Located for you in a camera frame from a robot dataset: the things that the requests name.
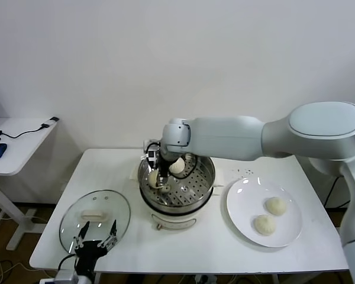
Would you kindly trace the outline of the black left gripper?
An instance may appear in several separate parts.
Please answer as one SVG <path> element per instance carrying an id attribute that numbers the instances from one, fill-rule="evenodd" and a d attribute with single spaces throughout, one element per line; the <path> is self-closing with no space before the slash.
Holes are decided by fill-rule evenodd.
<path id="1" fill-rule="evenodd" d="M 117 220 L 114 220 L 109 235 L 103 241 L 84 241 L 91 222 L 87 221 L 77 235 L 73 237 L 71 250 L 75 250 L 78 258 L 75 270 L 79 276 L 93 276 L 94 268 L 99 258 L 107 255 L 106 247 L 114 247 L 117 239 Z"/>

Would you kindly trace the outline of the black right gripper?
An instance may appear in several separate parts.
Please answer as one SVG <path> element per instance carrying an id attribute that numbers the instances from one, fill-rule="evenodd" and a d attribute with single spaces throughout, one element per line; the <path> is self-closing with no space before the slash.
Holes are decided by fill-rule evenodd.
<path id="1" fill-rule="evenodd" d="M 158 161 L 156 159 L 146 159 L 149 171 L 152 172 L 158 169 Z M 163 176 L 169 174 L 169 167 L 174 163 L 174 160 L 166 160 L 162 155 L 159 156 L 159 174 L 160 174 L 160 192 L 167 193 L 170 191 L 168 184 L 169 177 Z"/>

